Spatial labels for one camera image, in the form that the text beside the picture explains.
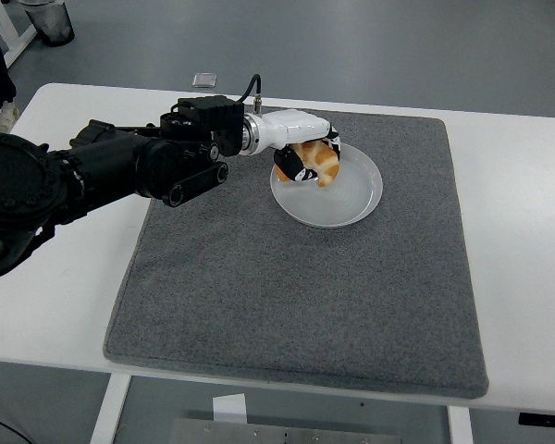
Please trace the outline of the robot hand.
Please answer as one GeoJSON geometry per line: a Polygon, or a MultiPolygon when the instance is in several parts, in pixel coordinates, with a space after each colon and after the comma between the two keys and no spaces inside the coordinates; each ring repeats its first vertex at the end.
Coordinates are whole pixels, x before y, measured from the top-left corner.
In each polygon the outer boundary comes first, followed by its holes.
{"type": "Polygon", "coordinates": [[[282,182],[316,180],[330,185],[339,173],[339,133],[327,120],[296,109],[247,114],[241,152],[274,150],[274,170],[282,182]]]}

